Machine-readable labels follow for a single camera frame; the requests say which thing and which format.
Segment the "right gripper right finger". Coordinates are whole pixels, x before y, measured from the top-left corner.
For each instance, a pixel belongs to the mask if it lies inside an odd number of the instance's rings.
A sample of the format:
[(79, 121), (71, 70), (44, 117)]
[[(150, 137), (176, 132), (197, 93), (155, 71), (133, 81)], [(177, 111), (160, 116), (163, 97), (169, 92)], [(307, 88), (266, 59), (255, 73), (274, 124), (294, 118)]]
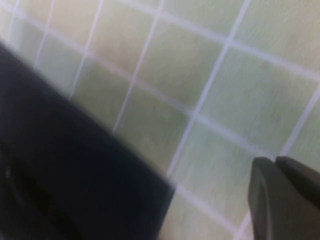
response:
[(274, 210), (280, 213), (318, 213), (320, 173), (287, 156), (278, 156), (274, 165)]

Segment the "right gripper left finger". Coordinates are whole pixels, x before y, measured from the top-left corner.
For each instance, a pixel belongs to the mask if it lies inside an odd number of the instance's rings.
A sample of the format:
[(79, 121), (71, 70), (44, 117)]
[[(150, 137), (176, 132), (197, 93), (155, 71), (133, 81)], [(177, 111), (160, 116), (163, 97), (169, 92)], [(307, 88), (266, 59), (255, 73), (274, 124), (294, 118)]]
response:
[(275, 211), (275, 161), (267, 157), (252, 161), (248, 205), (254, 239), (318, 240), (320, 212)]

